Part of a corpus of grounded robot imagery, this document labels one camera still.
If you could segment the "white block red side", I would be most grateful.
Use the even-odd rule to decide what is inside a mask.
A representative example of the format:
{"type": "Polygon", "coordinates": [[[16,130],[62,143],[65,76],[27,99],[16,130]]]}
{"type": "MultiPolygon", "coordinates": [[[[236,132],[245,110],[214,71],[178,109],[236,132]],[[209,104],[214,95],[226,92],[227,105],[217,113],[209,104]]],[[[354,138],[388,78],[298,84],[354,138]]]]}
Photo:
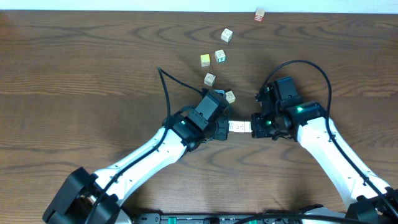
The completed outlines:
{"type": "Polygon", "coordinates": [[[229,132],[234,132],[234,121],[229,121],[229,132]]]}

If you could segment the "white block orange print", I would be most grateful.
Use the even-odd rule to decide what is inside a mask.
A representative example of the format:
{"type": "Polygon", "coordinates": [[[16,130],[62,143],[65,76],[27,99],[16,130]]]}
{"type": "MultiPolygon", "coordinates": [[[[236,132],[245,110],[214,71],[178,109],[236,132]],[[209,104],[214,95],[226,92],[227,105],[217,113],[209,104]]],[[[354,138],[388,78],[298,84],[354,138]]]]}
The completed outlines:
{"type": "Polygon", "coordinates": [[[239,133],[245,132],[245,122],[244,121],[235,121],[234,122],[234,130],[239,133]]]}

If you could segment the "white block red print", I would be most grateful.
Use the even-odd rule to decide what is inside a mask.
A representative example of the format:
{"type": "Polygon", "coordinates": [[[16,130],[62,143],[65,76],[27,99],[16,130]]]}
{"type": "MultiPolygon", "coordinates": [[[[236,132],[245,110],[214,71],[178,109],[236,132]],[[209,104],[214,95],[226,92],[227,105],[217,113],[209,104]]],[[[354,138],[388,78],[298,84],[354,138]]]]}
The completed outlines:
{"type": "Polygon", "coordinates": [[[244,132],[245,133],[250,133],[251,131],[252,131],[251,122],[250,121],[245,121],[244,122],[244,132]]]}

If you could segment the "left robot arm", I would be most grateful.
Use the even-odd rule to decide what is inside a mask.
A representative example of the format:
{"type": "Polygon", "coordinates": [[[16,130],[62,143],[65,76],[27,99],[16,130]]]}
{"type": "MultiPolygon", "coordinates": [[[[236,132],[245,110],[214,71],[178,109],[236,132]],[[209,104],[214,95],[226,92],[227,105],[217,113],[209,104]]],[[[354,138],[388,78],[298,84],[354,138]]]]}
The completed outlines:
{"type": "Polygon", "coordinates": [[[228,96],[208,91],[201,102],[166,118],[144,145],[125,158],[89,174],[73,171],[43,214],[45,223],[131,223],[122,211],[126,199],[155,173],[208,140],[228,136],[228,96]]]}

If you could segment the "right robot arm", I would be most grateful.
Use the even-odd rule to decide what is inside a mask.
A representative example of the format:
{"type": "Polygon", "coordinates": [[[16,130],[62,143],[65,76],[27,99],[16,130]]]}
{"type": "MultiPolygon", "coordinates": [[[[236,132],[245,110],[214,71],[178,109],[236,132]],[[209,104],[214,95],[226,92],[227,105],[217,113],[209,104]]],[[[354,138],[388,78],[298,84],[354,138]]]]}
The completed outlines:
{"type": "Polygon", "coordinates": [[[397,208],[397,191],[378,177],[341,137],[326,109],[304,102],[292,78],[281,78],[256,95],[262,111],[251,116],[253,138],[292,139],[319,163],[347,208],[346,217],[368,223],[397,223],[380,199],[397,208]]]}

